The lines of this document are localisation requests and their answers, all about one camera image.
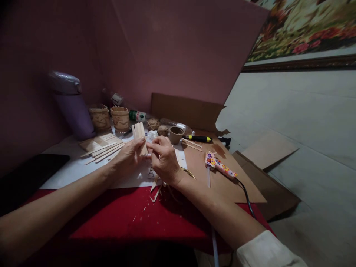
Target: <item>red tablecloth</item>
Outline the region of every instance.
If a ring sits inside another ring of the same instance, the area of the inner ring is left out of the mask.
[[[69,221],[37,256],[96,254],[148,240],[174,241],[212,254],[209,222],[178,191],[173,193],[182,204],[172,198],[168,188],[162,187],[162,191],[155,203],[149,198],[155,195],[150,194],[150,187],[106,191]],[[29,201],[51,192],[39,190]],[[239,206],[249,213],[247,204]],[[252,204],[252,208],[257,220],[271,231],[257,206]],[[217,243],[219,253],[231,251],[219,235]]]

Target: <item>white sleeve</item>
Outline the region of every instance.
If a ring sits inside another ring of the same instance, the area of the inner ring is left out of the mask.
[[[267,230],[238,248],[236,253],[244,267],[307,267],[300,257]]]

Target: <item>painting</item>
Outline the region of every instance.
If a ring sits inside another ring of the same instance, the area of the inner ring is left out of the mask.
[[[271,13],[244,69],[276,63],[355,66],[356,0],[260,0],[256,4]]]

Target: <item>brown cup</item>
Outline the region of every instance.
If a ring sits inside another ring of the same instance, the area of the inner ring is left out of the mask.
[[[130,129],[129,110],[127,108],[112,107],[110,113],[117,132],[127,132]]]
[[[97,133],[111,130],[109,110],[105,105],[90,105],[88,110]]]
[[[171,141],[172,145],[177,145],[181,140],[184,131],[176,126],[169,128],[169,140]]]

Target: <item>pink wall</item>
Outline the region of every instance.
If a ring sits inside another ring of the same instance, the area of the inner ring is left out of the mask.
[[[152,92],[224,104],[268,15],[245,0],[103,2],[91,8],[105,80],[142,111]]]
[[[0,35],[0,177],[70,134],[46,73],[75,75],[87,103],[104,83],[86,1],[15,1]]]

